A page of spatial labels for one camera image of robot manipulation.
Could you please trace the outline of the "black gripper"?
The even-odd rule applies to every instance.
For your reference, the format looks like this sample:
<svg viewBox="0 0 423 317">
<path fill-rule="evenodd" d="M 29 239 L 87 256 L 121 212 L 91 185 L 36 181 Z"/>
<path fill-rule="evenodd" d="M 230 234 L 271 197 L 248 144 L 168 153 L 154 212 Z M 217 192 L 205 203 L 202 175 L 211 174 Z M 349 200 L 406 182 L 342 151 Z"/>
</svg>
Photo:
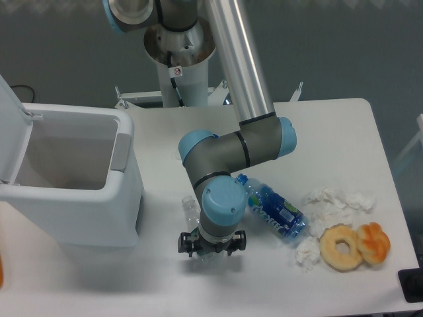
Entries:
<svg viewBox="0 0 423 317">
<path fill-rule="evenodd" d="M 244 230 L 234 232 L 230 238 L 223 238 L 214 242 L 206 240 L 201 233 L 197 235 L 182 232 L 178 238 L 178 253 L 187 253 L 191 258 L 194 253 L 197 255 L 206 255 L 211 253 L 227 252 L 230 256 L 233 252 L 244 251 L 247 247 L 247 236 Z"/>
</svg>

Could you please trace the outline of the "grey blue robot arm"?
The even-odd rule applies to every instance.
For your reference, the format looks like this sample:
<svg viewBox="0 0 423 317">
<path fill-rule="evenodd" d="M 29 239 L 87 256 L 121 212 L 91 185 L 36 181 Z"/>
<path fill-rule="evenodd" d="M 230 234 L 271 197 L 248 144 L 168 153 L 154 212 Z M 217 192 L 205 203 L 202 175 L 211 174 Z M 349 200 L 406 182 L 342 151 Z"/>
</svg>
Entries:
<svg viewBox="0 0 423 317">
<path fill-rule="evenodd" d="M 276 115 L 263 78 L 243 1 L 206 1 L 207 19 L 196 1 L 105 1 L 113 29 L 145 28 L 145 49 L 165 68 L 180 107 L 186 106 L 181 80 L 213 52 L 219 52 L 239 129 L 223 136 L 207 130 L 186 134 L 178 150 L 201 211 L 193 232 L 178 239 L 180 253 L 233 253 L 244 250 L 246 234 L 237 229 L 247 204 L 245 189 L 232 173 L 291 153 L 296 134 Z"/>
</svg>

